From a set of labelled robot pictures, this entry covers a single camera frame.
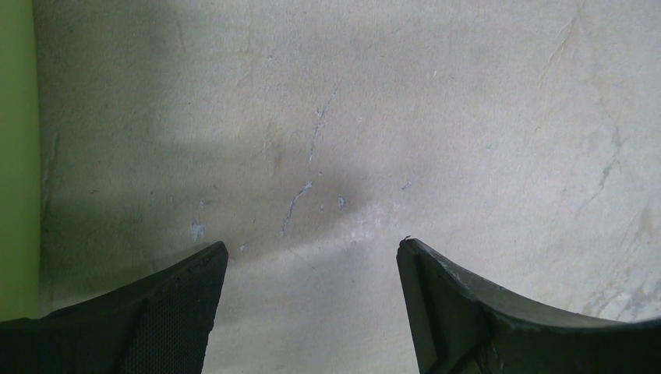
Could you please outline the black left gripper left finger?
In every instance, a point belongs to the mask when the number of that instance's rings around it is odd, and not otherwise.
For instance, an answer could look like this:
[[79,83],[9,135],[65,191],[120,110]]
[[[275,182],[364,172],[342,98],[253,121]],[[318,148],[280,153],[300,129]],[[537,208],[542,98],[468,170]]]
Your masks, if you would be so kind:
[[223,242],[40,319],[1,324],[3,373],[200,373],[228,265]]

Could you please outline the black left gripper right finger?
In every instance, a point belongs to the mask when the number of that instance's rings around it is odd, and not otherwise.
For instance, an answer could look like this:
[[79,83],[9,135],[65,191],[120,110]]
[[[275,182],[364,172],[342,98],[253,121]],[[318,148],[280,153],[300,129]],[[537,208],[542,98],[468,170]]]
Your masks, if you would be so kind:
[[657,373],[660,322],[622,323],[531,300],[424,242],[397,254],[422,373]]

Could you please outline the lime green tray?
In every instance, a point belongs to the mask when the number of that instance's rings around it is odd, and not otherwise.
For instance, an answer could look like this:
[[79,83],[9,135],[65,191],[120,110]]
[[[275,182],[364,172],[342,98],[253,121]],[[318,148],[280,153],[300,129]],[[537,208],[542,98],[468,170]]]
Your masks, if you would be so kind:
[[41,160],[33,5],[1,1],[1,320],[38,311]]

